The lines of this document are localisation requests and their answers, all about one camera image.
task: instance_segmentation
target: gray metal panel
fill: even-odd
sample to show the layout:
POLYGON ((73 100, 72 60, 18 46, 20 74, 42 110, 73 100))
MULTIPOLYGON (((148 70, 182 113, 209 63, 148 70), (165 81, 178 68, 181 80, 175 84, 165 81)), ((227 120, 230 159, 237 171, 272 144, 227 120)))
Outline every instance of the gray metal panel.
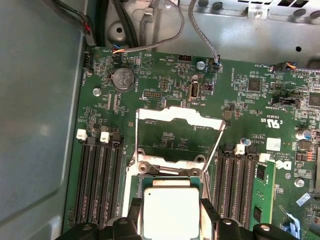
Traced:
MULTIPOLYGON (((167 44, 163 44, 153 51, 187 54, 196 56, 210 56, 206 45, 193 30, 188 19, 188 4, 190 0, 180 0, 180 9, 183 12, 185 26, 181 36, 167 44)), ((244 11, 249 4, 237 0, 208 0, 207 7, 194 8, 194 17, 200 29, 213 43, 222 59, 276 64, 284 61, 298 62, 300 67, 308 65, 310 60, 320 59, 320 19, 307 21, 309 15, 298 18, 288 18, 299 8, 277 6, 280 0, 274 0, 271 9, 274 14, 269 14, 267 19, 254 19, 244 11), (221 11, 213 11, 214 2, 223 2, 225 8, 221 11)), ((128 1, 125 7, 133 19, 133 24, 139 34, 140 19, 148 1, 128 1)), ((311 0, 304 7, 308 13, 317 9, 320 4, 317 0, 311 0)), ((147 23, 147 44, 174 36, 180 27, 180 17, 174 9, 166 9, 163 1, 160 1, 152 23, 147 23)), ((106 33, 109 41, 123 40, 124 33, 116 31, 115 23, 119 19, 114 6, 110 4, 106 33)))
POLYGON ((0 238, 55 239, 66 200, 80 32, 40 0, 0 1, 0 18, 0 238))

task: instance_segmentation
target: white sticker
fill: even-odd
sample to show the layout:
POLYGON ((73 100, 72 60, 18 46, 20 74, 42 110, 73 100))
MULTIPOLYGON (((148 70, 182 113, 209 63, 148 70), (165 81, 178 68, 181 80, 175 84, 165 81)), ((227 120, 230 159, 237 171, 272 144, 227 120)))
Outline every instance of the white sticker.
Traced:
POLYGON ((281 138, 268 137, 266 139, 266 149, 270 151, 280 152, 281 150, 281 138))

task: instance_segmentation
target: green circuit board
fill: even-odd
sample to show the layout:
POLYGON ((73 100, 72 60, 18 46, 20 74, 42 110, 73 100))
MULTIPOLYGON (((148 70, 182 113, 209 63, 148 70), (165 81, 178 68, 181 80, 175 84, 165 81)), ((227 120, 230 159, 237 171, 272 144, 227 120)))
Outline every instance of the green circuit board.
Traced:
MULTIPOLYGON (((243 208, 248 208, 249 229, 262 222, 284 228, 293 222, 288 214, 299 220, 301 229, 309 228, 320 208, 320 201, 314 198, 320 128, 319 73, 298 70, 274 73, 267 64, 224 59, 215 73, 211 60, 205 57, 143 51, 114 58, 110 49, 101 47, 90 49, 87 61, 91 60, 92 70, 86 68, 83 72, 76 120, 76 132, 86 130, 91 144, 74 140, 64 232, 85 221, 102 228, 108 219, 121 215, 125 168, 135 151, 136 111, 171 106, 195 109, 203 117, 226 122, 208 169, 212 201, 216 201, 220 210, 223 208, 223 217, 232 217, 234 211, 235 216, 240 216, 243 208), (205 68, 199 70, 198 62, 203 62, 205 68), (134 73, 135 84, 127 92, 117 90, 110 79, 111 73, 120 68, 134 73), (94 89, 101 92, 94 95, 94 89), (275 104, 280 102, 279 97, 293 94, 299 96, 295 98, 298 103, 275 104), (298 130, 311 131, 312 138, 297 140, 298 130), (99 145, 100 132, 114 133, 120 139, 116 148, 99 145), (225 159, 231 158, 226 153, 232 154, 231 146, 239 144, 241 138, 251 140, 251 150, 247 150, 253 156, 246 182, 243 178, 248 176, 245 172, 248 169, 241 166, 240 158, 233 156, 232 172, 220 169, 225 167, 225 159), (267 161, 262 161, 261 154, 268 156, 267 161), (239 186, 234 180, 236 171, 240 174, 239 186), (221 175, 221 186, 224 186, 222 175, 230 177, 230 185, 225 184, 224 191, 229 202, 233 198, 239 201, 236 210, 221 206, 217 199, 222 197, 221 189, 215 192, 217 173, 221 175), (295 185, 297 178, 303 180, 302 187, 295 185), (248 186, 249 205, 243 203, 244 184, 248 186), (298 205, 296 201, 305 194, 310 198, 298 205)), ((183 119, 140 120, 139 148, 171 162, 193 161, 199 154, 208 157, 215 134, 212 129, 188 125, 183 119)), ((135 186, 139 184, 138 180, 132 181, 135 186)))

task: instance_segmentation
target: motherboard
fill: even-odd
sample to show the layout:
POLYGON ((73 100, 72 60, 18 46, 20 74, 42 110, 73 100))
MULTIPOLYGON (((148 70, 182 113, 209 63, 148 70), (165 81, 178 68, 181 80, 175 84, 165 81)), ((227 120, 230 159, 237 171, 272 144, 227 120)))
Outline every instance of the motherboard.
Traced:
MULTIPOLYGON (((83 69, 64 232, 83 222, 102 229, 124 214, 137 148, 172 163, 201 163, 216 144, 207 192, 200 189, 221 217, 319 238, 319 72, 103 47, 86 53, 83 69), (137 120, 139 109, 193 110, 225 128, 218 138, 219 131, 185 119, 137 120)), ((150 176, 132 176, 130 198, 141 197, 142 178, 150 176)))

